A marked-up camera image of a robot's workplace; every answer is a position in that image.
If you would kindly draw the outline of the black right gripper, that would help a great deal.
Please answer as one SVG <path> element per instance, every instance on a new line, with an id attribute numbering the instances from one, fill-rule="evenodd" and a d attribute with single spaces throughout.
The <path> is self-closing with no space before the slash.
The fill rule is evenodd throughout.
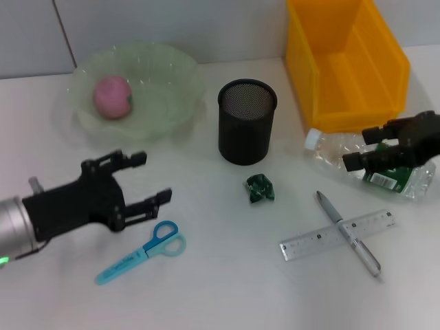
<path id="1" fill-rule="evenodd" d="M 364 129 L 362 137 L 365 144 L 398 139 L 399 146 L 343 155 L 348 172 L 416 168 L 439 155 L 439 114 L 424 111 L 413 117 L 389 120 L 383 127 Z"/>

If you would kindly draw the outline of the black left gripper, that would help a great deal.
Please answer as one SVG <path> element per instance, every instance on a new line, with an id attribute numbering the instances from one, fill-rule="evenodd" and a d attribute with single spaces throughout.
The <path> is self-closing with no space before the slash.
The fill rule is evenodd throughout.
<path id="1" fill-rule="evenodd" d="M 119 232 L 158 217 L 162 205 L 171 201 L 167 188 L 144 201 L 125 205 L 114 172 L 146 164 L 144 151 L 125 155 L 116 150 L 100 159 L 81 164 L 80 177 L 69 184 L 23 199 L 36 240 L 48 241 L 89 223 L 101 223 Z"/>

